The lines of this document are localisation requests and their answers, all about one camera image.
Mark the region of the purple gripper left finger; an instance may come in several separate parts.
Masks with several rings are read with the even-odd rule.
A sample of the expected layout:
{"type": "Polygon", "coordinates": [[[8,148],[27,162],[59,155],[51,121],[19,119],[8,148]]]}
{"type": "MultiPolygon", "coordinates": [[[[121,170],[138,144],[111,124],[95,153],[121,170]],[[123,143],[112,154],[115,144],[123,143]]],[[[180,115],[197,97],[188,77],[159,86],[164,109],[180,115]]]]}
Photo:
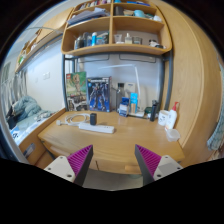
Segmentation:
{"type": "Polygon", "coordinates": [[[73,182],[78,186],[82,186],[92,157],[93,146],[89,145],[72,153],[68,157],[58,156],[45,168],[45,171],[73,182]]]}

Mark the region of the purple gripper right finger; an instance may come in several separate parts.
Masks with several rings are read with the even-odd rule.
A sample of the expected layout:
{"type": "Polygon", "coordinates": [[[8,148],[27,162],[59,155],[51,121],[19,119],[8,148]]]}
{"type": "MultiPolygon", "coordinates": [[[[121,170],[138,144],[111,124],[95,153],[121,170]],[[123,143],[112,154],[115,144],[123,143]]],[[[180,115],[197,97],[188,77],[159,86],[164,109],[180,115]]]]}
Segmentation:
{"type": "Polygon", "coordinates": [[[182,166],[169,155],[160,156],[140,145],[135,145],[135,157],[143,176],[143,185],[182,169],[182,166]]]}

